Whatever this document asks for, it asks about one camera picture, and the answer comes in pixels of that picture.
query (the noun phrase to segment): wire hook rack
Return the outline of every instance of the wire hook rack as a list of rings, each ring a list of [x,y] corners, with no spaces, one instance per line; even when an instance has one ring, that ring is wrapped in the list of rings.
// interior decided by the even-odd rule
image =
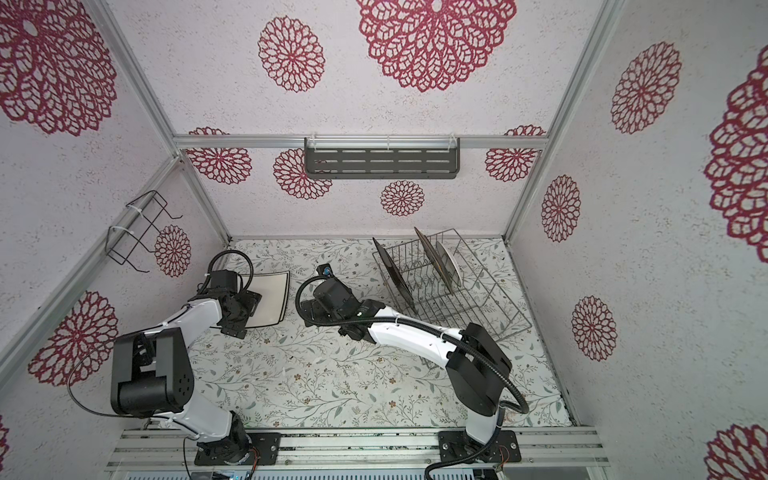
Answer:
[[[148,195],[151,195],[151,197],[149,198],[149,200],[147,200],[146,205],[143,208],[137,207],[136,203],[140,202],[141,200],[143,200]],[[149,218],[145,214],[145,210],[147,208],[149,208],[149,206],[150,206],[152,201],[154,201],[160,207],[160,209],[154,215],[154,217]],[[115,262],[117,262],[118,265],[125,265],[127,263],[128,265],[132,266],[134,268],[134,270],[136,270],[137,272],[149,273],[150,270],[142,270],[142,269],[138,268],[128,258],[131,256],[131,254],[134,252],[134,250],[136,250],[136,247],[138,247],[139,245],[141,245],[142,248],[144,248],[147,251],[147,253],[155,253],[155,250],[151,250],[149,247],[144,245],[144,236],[147,234],[147,232],[149,230],[151,230],[153,228],[157,231],[158,234],[160,234],[160,232],[161,232],[160,229],[157,228],[157,225],[155,225],[154,223],[157,221],[157,219],[160,217],[161,214],[165,213],[172,220],[178,220],[178,219],[180,219],[180,218],[182,218],[184,216],[184,215],[179,215],[178,217],[174,217],[173,215],[171,215],[168,212],[168,210],[166,208],[167,206],[168,206],[168,201],[165,200],[165,197],[163,197],[163,195],[160,192],[158,192],[157,190],[149,190],[146,193],[144,193],[144,194],[134,198],[133,200],[131,200],[130,202],[125,204],[126,208],[132,208],[133,210],[136,210],[139,213],[139,215],[134,219],[134,221],[131,222],[131,225],[128,225],[128,227],[120,227],[118,225],[111,225],[107,229],[107,238],[104,241],[104,252],[107,254],[107,256],[110,257]],[[144,229],[144,232],[142,232],[141,235],[139,235],[137,237],[136,234],[134,233],[134,231],[131,230],[131,226],[136,222],[136,220],[139,219],[139,217],[144,218],[148,222],[148,225],[147,225],[147,228]],[[118,241],[114,242],[114,245],[110,246],[110,237],[111,237],[111,235],[112,235],[114,230],[122,231],[123,233],[121,233],[121,235],[127,233],[128,235],[133,237],[134,240],[136,240],[136,243],[134,243],[133,247],[131,248],[131,250],[128,252],[127,255],[123,255],[122,253],[120,253],[120,252],[118,252],[116,250],[116,247],[117,247],[117,245],[119,243],[119,240],[120,240],[119,238],[118,238]]]
[[[440,242],[452,253],[460,278],[454,275],[453,286],[448,288],[418,239],[384,247],[411,291],[414,302],[411,306],[397,293],[381,256],[374,252],[373,259],[400,312],[459,329],[469,323],[478,323],[497,342],[532,328],[531,320],[512,301],[456,229],[443,230],[426,238],[433,247]]]

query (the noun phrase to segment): red floral pattern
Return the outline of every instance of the red floral pattern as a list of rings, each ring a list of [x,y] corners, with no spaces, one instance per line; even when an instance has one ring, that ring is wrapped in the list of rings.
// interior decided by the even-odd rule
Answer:
[[[276,84],[288,91],[307,91],[325,71],[323,47],[310,27],[295,18],[275,18],[259,39],[261,65]]]
[[[304,200],[322,197],[333,185],[331,180],[313,180],[307,177],[304,170],[304,150],[300,148],[281,152],[275,159],[273,174],[280,188]]]
[[[590,359],[606,360],[616,348],[616,322],[608,306],[599,298],[579,300],[571,319],[571,331],[578,348]]]
[[[382,207],[392,215],[407,217],[424,204],[424,190],[407,180],[398,180],[384,187]]]
[[[180,276],[187,271],[192,257],[190,239],[176,225],[166,225],[154,242],[154,259],[168,276]]]
[[[534,125],[520,125],[505,135],[544,135],[547,132]],[[528,176],[538,151],[533,148],[492,148],[485,154],[485,169],[497,180],[505,182]]]
[[[190,135],[228,135],[218,128],[202,127]],[[245,148],[188,148],[197,171],[220,184],[238,184],[250,175],[250,156]]]
[[[713,190],[710,206],[723,212],[730,237],[754,245],[768,263],[768,45],[727,104],[710,134],[713,159],[704,169]]]
[[[99,292],[85,292],[29,363],[27,370],[40,383],[66,385],[75,364],[85,354],[117,336],[118,318],[109,300]],[[82,382],[97,372],[111,352],[112,348],[105,346],[91,353],[72,375],[72,383]]]
[[[616,129],[633,134],[664,113],[680,81],[680,52],[664,41],[643,50],[616,85],[611,116]]]
[[[2,472],[2,461],[5,459],[5,454],[11,447],[8,446],[8,429],[2,424],[2,415],[0,415],[0,472]]]
[[[760,425],[717,431],[707,443],[707,480],[765,480],[768,478],[768,433]]]
[[[8,118],[78,136],[111,115],[109,50],[76,0],[4,0],[0,102]]]
[[[515,16],[514,0],[357,0],[360,33],[382,73],[445,90],[485,66]]]
[[[555,178],[541,202],[541,224],[544,232],[553,242],[568,238],[576,228],[581,214],[581,200],[578,187],[568,175]]]

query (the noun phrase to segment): floral tabletop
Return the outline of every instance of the floral tabletop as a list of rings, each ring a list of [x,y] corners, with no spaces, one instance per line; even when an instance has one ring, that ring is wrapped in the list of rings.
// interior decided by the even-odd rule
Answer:
[[[527,315],[501,239],[467,242]],[[204,396],[238,412],[248,428],[464,425],[466,408],[444,370],[394,347],[340,336],[334,328],[305,327],[293,308],[296,288],[321,263],[331,263],[359,299],[392,304],[371,240],[243,240],[233,248],[248,254],[256,273],[290,271],[289,307],[281,323],[251,329],[245,339],[209,329],[190,347],[196,388]],[[248,272],[235,256],[227,267]],[[505,424],[570,425],[535,328],[502,337],[512,381],[531,406],[527,415],[508,412]],[[508,392],[506,397],[512,399]]]

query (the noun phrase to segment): plate with black rim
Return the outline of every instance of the plate with black rim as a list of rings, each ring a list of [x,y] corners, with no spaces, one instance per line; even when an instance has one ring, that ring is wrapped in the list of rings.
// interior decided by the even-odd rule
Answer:
[[[432,266],[435,267],[435,270],[437,270],[437,274],[440,276],[440,278],[442,278],[442,281],[448,288],[448,291],[453,293],[453,288],[451,288],[451,277],[448,275],[448,269],[445,268],[445,264],[442,262],[442,259],[437,254],[432,244],[429,242],[429,239],[423,233],[419,232],[418,228],[413,227],[413,230],[416,230],[416,235],[419,236],[419,240],[422,242],[422,246],[424,247],[424,253],[426,254],[427,258],[429,258],[429,261],[432,262]]]
[[[373,244],[376,246],[376,250],[379,251],[379,257],[382,258],[382,263],[384,263],[386,271],[389,272],[389,278],[392,279],[395,287],[397,287],[397,291],[400,292],[402,298],[406,299],[406,303],[408,303],[411,308],[415,309],[416,305],[413,302],[413,295],[406,285],[405,279],[402,278],[400,269],[397,268],[395,262],[392,261],[392,257],[389,255],[389,252],[386,251],[386,248],[382,247],[382,244],[376,241],[375,238],[373,239]]]

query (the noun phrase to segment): metal wire basket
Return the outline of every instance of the metal wire basket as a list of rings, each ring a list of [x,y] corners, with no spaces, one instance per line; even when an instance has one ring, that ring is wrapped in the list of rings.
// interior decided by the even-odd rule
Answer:
[[[414,306],[400,296],[381,256],[373,253],[398,311],[440,326],[464,328],[469,323],[478,323],[497,342],[531,328],[531,321],[455,229],[428,235],[427,239],[433,247],[440,242],[458,264],[460,274],[453,275],[451,289],[438,275],[418,239],[385,247],[411,291]]]

